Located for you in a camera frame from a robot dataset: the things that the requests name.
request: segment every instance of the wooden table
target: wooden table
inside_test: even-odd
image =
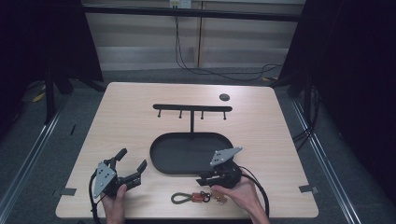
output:
[[[231,99],[221,101],[222,93],[229,94]],[[76,194],[62,196],[56,209],[58,217],[92,217],[90,177],[99,161],[114,157],[126,147],[128,153],[117,163],[119,176],[134,173],[142,160],[148,161],[142,185],[126,194],[127,218],[248,218],[232,200],[223,205],[214,200],[172,204],[170,198],[176,192],[210,192],[210,187],[200,187],[195,181],[197,176],[165,175],[153,167],[149,149],[158,136],[190,131],[190,112],[184,112],[179,119],[178,111],[162,111],[158,118],[154,104],[231,106],[233,111],[227,113],[226,120],[222,113],[205,113],[204,119],[201,113],[195,113],[195,131],[221,133],[235,147],[244,148],[234,161],[259,179],[269,198],[270,217],[318,215],[312,192],[299,190],[308,182],[273,89],[111,83],[66,185],[77,189]],[[103,206],[98,209],[99,217],[104,217]]]

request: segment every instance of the white wall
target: white wall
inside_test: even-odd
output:
[[[249,1],[193,1],[192,8],[299,15],[304,5],[298,0]],[[169,1],[162,0],[82,2],[169,7]],[[87,19],[102,70],[178,67],[175,18],[87,13]],[[188,67],[261,67],[266,63],[283,62],[296,22],[179,17],[178,25],[183,61]]]

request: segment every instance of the human hand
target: human hand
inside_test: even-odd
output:
[[[239,183],[233,189],[226,189],[219,185],[212,186],[212,190],[230,197],[240,208],[246,210],[253,223],[270,223],[262,208],[256,187],[253,181],[242,176]]]
[[[102,199],[102,205],[105,208],[107,224],[125,223],[124,197],[126,189],[126,185],[121,185],[117,191],[117,196],[106,196]]]

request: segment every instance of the wire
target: wire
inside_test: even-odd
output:
[[[92,216],[93,216],[93,221],[94,221],[96,224],[101,224],[100,219],[99,219],[99,216],[98,216],[98,212],[97,212],[97,206],[98,206],[98,203],[99,203],[103,198],[106,197],[106,195],[105,195],[103,198],[101,198],[101,199],[99,200],[98,203],[95,203],[95,202],[93,201],[93,197],[92,197],[92,182],[93,182],[93,180],[94,180],[95,177],[96,177],[96,171],[97,171],[97,170],[95,169],[95,172],[93,172],[93,174],[92,174],[92,176],[91,176],[90,184],[89,184],[89,186],[88,186],[88,192],[89,192],[89,194],[90,194],[90,202],[91,202],[91,206],[92,206],[91,212],[92,212]]]
[[[180,46],[180,38],[179,38],[179,32],[178,32],[178,16],[175,16],[175,24],[176,24],[176,46],[175,46],[175,54],[176,54],[176,62],[177,65],[182,68],[185,69],[191,73],[194,73],[195,75],[200,75],[200,76],[206,76],[206,75],[215,75],[215,76],[219,76],[219,77],[224,77],[230,80],[234,80],[234,81],[253,81],[256,79],[259,79],[260,77],[262,77],[262,75],[266,72],[269,72],[279,66],[283,66],[283,64],[279,64],[279,63],[268,63],[266,65],[264,65],[262,67],[262,70],[260,72],[232,72],[232,73],[216,73],[216,72],[212,72],[203,68],[189,68],[183,60],[183,56],[181,54],[181,46]],[[235,78],[235,77],[227,77],[227,75],[257,75],[255,77],[252,78]]]
[[[318,94],[318,90],[316,87],[313,87],[314,90],[314,97],[312,99],[312,104],[314,105],[315,108],[315,114],[313,120],[310,120],[310,126],[306,128],[302,133],[297,134],[296,136],[293,137],[293,142],[298,142],[301,139],[304,139],[304,141],[297,147],[297,152],[300,151],[300,149],[303,147],[303,145],[306,143],[306,141],[311,137],[312,133],[315,130],[315,126],[318,120],[318,111],[319,111],[319,105],[320,105],[320,95]]]
[[[265,193],[264,188],[259,183],[259,180],[256,178],[256,176],[253,173],[251,173],[248,168],[246,168],[244,166],[238,166],[238,167],[248,171],[251,174],[251,176],[250,175],[245,175],[245,174],[242,174],[242,176],[244,176],[244,177],[248,178],[249,180],[253,181],[253,183],[257,186],[257,188],[259,188],[260,192],[262,193],[262,197],[264,198],[265,213],[266,213],[267,217],[269,218],[270,217],[270,204],[269,204],[269,201],[268,201],[267,193]]]
[[[107,196],[107,194],[105,194],[102,198],[100,198],[99,201],[98,201],[97,203],[101,202],[102,199],[104,199],[106,196]]]
[[[262,193],[262,197],[264,198],[264,205],[265,205],[265,214],[267,215],[267,217],[270,217],[270,203],[268,201],[268,196],[267,193],[265,193],[264,188],[262,187],[262,185],[259,183],[259,181],[257,181],[255,178],[251,177],[250,175],[245,175],[242,174],[242,176],[246,177],[247,179],[253,181],[253,183],[257,186],[257,188],[259,189],[259,191]]]

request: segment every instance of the green rope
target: green rope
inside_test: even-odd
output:
[[[185,197],[185,199],[176,201],[175,198],[176,198],[177,196]],[[186,203],[186,202],[191,201],[191,198],[192,198],[192,194],[186,194],[186,193],[178,192],[178,193],[175,193],[174,195],[172,195],[171,201],[172,201],[172,203],[174,203],[174,204],[181,204],[181,203]]]

